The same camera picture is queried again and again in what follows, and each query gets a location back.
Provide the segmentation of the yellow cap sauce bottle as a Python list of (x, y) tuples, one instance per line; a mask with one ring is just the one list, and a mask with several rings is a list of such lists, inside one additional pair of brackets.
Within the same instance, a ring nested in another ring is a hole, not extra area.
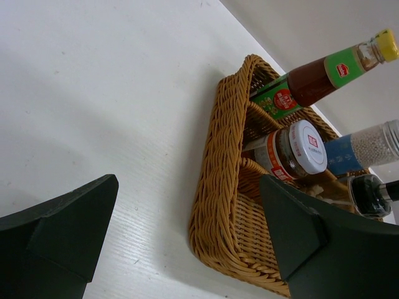
[(252, 92), (249, 100), (280, 120), (396, 59), (395, 35), (391, 29), (384, 29), (365, 42), (291, 70)]

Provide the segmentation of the white lid chili jar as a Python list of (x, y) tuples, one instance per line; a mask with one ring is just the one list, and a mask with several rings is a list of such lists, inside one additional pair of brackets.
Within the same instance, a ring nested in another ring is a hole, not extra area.
[(324, 142), (307, 120), (249, 142), (243, 153), (281, 181), (301, 179), (327, 169)]

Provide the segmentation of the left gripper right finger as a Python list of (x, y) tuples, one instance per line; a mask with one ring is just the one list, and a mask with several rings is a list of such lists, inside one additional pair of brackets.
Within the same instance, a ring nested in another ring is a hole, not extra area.
[(292, 298), (398, 298), (398, 226), (311, 197), (271, 175), (260, 194)]

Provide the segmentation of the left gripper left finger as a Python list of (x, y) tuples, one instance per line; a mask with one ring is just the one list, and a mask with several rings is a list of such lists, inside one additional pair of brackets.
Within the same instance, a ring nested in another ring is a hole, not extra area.
[(118, 193), (106, 174), (1, 218), (1, 298), (82, 298)]

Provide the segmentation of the black cap pepper shaker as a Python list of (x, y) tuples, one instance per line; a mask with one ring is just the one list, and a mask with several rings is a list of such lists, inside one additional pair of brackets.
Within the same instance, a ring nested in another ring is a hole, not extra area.
[(398, 181), (383, 182), (374, 174), (347, 176), (326, 183), (312, 184), (302, 192), (368, 219), (389, 215), (398, 201)]

